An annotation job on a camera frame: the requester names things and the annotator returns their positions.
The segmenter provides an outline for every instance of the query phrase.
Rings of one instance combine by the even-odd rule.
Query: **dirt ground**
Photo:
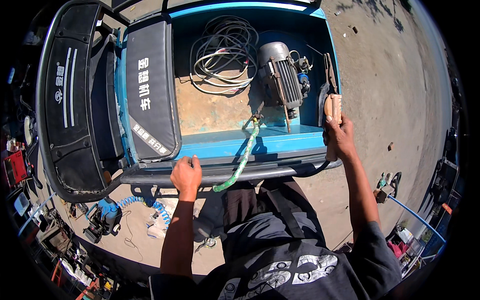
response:
[[[159,6],[159,1],[145,0],[132,11],[126,9],[124,14],[132,19]],[[433,42],[432,29],[426,28],[425,13],[416,5],[410,14],[397,0],[323,1],[322,9],[336,47],[343,107],[354,123],[355,144],[370,185],[376,186],[382,172],[401,171],[398,199],[416,210],[441,157],[451,115],[444,58],[439,54],[439,45]],[[395,147],[389,152],[390,142]],[[296,181],[318,214],[327,246],[334,249],[350,240],[348,187],[343,167]],[[176,191],[161,192],[175,201]],[[111,197],[123,199],[132,193],[136,193],[134,187],[122,185]],[[199,208],[203,204],[219,208],[219,195],[213,194],[208,189],[202,191]],[[140,268],[143,264],[158,267],[162,239],[146,235],[145,222],[152,211],[141,204],[132,204],[131,211],[122,218],[119,235],[103,237],[98,246],[139,262]],[[386,235],[399,221],[403,209],[388,201],[379,205],[379,211]],[[66,211],[59,212],[67,218]],[[86,220],[80,219],[72,222],[72,227],[84,238]],[[192,270],[194,274],[208,274],[223,262],[218,241],[215,248],[201,248],[193,256]]]

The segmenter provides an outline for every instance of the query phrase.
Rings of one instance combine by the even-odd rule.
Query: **black pants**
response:
[[[281,193],[282,197],[274,196],[278,195],[277,191]],[[240,225],[261,213],[272,212],[282,218],[280,212],[282,207],[285,208],[286,206],[285,203],[279,201],[286,201],[286,205],[292,213],[305,212],[307,218],[315,225],[315,238],[318,240],[318,245],[325,247],[325,238],[317,213],[292,177],[266,179],[260,186],[258,194],[255,193],[254,186],[247,181],[236,182],[232,185],[223,199],[225,209],[223,215],[224,232],[227,233],[232,227]],[[295,237],[295,234],[291,232],[288,232],[288,234],[292,238]]]

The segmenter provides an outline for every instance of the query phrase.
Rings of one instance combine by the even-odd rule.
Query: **dark gray t-shirt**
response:
[[[377,299],[401,281],[376,222],[352,252],[338,254],[311,238],[317,232],[305,213],[293,215],[305,239],[289,236],[272,213],[259,214],[228,232],[226,263],[198,285],[185,276],[151,276],[152,299]]]

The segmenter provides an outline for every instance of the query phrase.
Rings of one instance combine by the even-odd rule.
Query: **rusty metal rod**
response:
[[[288,113],[287,113],[287,100],[285,99],[285,94],[283,93],[282,82],[280,81],[280,73],[276,68],[274,59],[275,58],[273,56],[270,56],[270,60],[273,66],[273,71],[275,72],[273,76],[275,77],[276,85],[278,87],[278,91],[280,92],[280,99],[282,99],[283,111],[285,113],[285,121],[287,122],[288,133],[290,133],[290,120],[288,119]]]

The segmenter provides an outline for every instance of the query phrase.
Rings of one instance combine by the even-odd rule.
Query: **blue coiled air hose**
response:
[[[116,208],[125,208],[127,206],[129,206],[130,204],[134,203],[134,202],[143,202],[143,203],[146,203],[145,202],[145,199],[143,197],[138,197],[138,196],[130,196],[128,198],[125,198],[123,200],[120,200],[120,201],[117,201],[115,203],[115,207]],[[158,214],[162,216],[163,220],[165,221],[165,225],[167,225],[167,229],[168,229],[168,224],[170,224],[170,221],[171,221],[171,218],[170,216],[168,215],[167,211],[165,210],[163,204],[161,204],[160,202],[158,201],[155,201],[153,204],[152,204],[152,207],[154,209],[156,209],[158,211]],[[112,211],[112,206],[108,206],[108,207],[104,207],[104,209],[107,209],[108,211],[104,211],[103,214],[107,214],[109,212]]]

